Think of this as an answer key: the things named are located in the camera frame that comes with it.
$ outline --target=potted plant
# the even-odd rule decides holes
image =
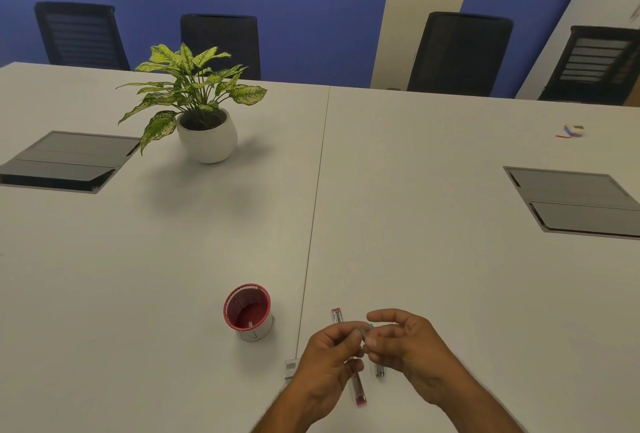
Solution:
[[[171,135],[178,128],[182,146],[193,159],[215,163],[231,155],[237,143],[236,127],[220,103],[231,98],[251,106],[261,101],[267,90],[237,84],[246,69],[242,65],[217,72],[209,67],[203,69],[208,61],[217,57],[231,57],[231,54],[218,53],[218,48],[213,47],[194,57],[185,44],[176,52],[162,44],[151,47],[149,62],[137,66],[136,71],[159,71],[171,74],[175,80],[123,84],[144,86],[138,91],[144,97],[118,124],[150,106],[172,106],[175,110],[158,111],[149,120],[140,138],[140,154],[150,142]]]

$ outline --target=hand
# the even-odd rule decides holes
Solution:
[[[291,384],[285,390],[304,398],[308,425],[331,413],[354,373],[362,371],[364,351],[357,327],[370,330],[366,322],[334,324],[311,336]]]
[[[395,322],[368,334],[364,351],[370,360],[403,373],[425,401],[444,409],[455,391],[475,382],[426,318],[385,309],[369,312],[367,319]]]

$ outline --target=plant soil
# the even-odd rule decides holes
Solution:
[[[183,128],[192,131],[205,131],[212,130],[220,126],[227,120],[227,115],[222,111],[215,111],[212,113],[199,113],[195,118],[190,113],[185,113],[180,118],[180,124]]]

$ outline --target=mesh chair back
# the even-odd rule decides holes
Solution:
[[[35,12],[51,64],[130,70],[114,7],[41,1]]]
[[[640,30],[576,25],[538,99],[622,105],[639,73]]]
[[[207,67],[214,71],[237,64],[248,66],[242,79],[260,81],[258,18],[231,15],[188,14],[180,18],[180,36],[196,55],[212,47],[229,52],[231,58],[212,59]]]
[[[489,96],[512,29],[506,18],[433,12],[407,91]]]

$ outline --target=left hand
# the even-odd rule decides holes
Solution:
[[[364,356],[357,327],[367,332],[371,328],[366,322],[343,322],[316,332],[300,357],[287,389],[303,398],[303,415],[309,425],[331,413],[350,378],[364,370],[360,359],[352,359]]]

